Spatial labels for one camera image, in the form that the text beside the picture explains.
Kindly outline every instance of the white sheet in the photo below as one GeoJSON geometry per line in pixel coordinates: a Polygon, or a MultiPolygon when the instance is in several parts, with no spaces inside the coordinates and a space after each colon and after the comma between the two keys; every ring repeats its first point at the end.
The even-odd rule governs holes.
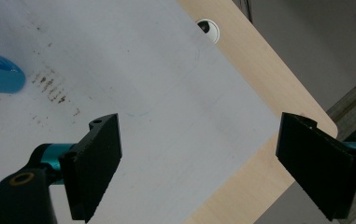
{"type": "MultiPolygon", "coordinates": [[[[0,0],[0,55],[28,76],[0,94],[0,180],[119,113],[121,165],[91,223],[183,222],[278,129],[172,0],[0,0]]],[[[64,187],[50,189],[73,223],[64,187]]]]}

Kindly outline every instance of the floor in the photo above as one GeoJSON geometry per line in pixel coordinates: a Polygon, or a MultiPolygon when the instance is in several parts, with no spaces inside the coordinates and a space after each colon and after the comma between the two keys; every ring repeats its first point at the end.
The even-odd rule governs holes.
{"type": "MultiPolygon", "coordinates": [[[[253,25],[325,111],[356,86],[356,0],[250,2],[253,25]]],[[[338,222],[293,184],[257,221],[266,223],[338,222]]]]}

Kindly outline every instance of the white paper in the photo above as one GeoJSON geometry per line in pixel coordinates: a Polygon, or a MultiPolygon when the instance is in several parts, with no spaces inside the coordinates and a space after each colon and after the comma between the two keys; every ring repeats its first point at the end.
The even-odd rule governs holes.
{"type": "Polygon", "coordinates": [[[0,180],[119,113],[121,164],[90,223],[182,223],[278,129],[175,1],[0,0],[0,55],[28,76],[0,94],[0,180]]]}

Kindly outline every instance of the light wood surface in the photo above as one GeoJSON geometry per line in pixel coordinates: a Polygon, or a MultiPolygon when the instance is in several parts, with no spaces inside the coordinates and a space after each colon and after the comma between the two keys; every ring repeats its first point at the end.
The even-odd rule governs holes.
{"type": "MultiPolygon", "coordinates": [[[[337,128],[231,0],[178,0],[194,21],[208,18],[221,29],[219,50],[271,110],[300,114],[336,137],[337,128]]],[[[294,181],[278,162],[278,133],[186,221],[253,223],[294,181]]]]}

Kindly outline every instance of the round hole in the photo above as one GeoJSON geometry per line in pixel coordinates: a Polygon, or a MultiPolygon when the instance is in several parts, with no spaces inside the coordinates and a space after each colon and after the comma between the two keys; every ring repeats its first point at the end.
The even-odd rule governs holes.
{"type": "Polygon", "coordinates": [[[33,173],[22,173],[15,175],[9,180],[9,185],[20,186],[30,182],[35,177],[33,173]]]}
{"type": "Polygon", "coordinates": [[[77,152],[68,152],[66,154],[64,154],[64,158],[67,160],[73,160],[75,159],[75,157],[78,155],[77,152]]]}
{"type": "Polygon", "coordinates": [[[219,41],[221,36],[221,30],[216,22],[209,19],[201,19],[197,21],[197,25],[204,31],[207,37],[209,37],[214,44],[219,41]]]}

